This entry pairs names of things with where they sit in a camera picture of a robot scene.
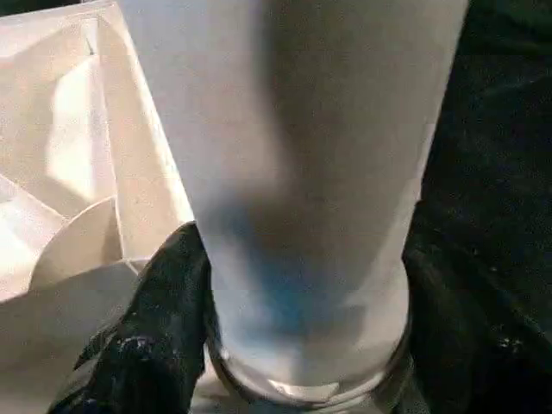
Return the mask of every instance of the black fabric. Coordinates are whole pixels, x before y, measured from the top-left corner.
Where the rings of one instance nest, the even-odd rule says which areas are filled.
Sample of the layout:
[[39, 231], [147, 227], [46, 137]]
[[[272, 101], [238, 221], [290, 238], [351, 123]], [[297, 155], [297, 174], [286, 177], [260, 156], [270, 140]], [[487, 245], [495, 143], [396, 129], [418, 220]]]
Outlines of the black fabric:
[[81, 3], [79, 0], [0, 0], [0, 16]]
[[124, 315], [84, 349], [50, 414], [186, 413], [204, 370], [209, 273], [195, 224], [171, 235]]
[[552, 412], [552, 19], [529, 3], [467, 16], [404, 254], [427, 405], [399, 413]]

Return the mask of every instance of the white cardboard box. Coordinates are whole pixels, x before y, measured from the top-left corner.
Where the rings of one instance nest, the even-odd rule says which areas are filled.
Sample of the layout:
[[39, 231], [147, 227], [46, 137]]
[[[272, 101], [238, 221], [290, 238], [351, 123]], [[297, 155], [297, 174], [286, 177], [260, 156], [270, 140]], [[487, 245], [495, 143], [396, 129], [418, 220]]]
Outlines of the white cardboard box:
[[31, 414], [192, 214], [114, 2], [0, 39], [0, 412]]

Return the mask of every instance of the black cloth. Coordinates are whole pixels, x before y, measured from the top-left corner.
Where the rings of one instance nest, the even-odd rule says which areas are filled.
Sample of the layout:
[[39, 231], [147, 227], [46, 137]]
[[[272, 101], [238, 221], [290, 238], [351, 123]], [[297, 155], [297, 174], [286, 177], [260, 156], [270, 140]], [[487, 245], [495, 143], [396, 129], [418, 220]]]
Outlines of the black cloth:
[[148, 262], [124, 315], [91, 339], [49, 413], [188, 412], [204, 370], [209, 280], [198, 230], [188, 224]]
[[467, 16], [404, 253], [425, 405], [399, 413], [552, 412], [551, 16]]

